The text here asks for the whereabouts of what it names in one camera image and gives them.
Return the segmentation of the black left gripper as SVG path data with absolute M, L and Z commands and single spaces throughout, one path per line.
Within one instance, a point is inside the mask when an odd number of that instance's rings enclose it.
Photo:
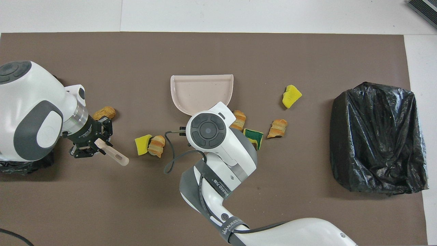
M 110 141 L 113 134 L 112 119 L 101 117 L 96 121 L 92 116 L 88 116 L 86 123 L 75 133 L 68 134 L 62 132 L 62 137 L 72 141 L 73 146 L 70 148 L 70 155 L 74 158 L 88 158 L 96 153 L 103 153 L 103 150 L 94 144 L 97 135 L 103 136 L 104 141 Z

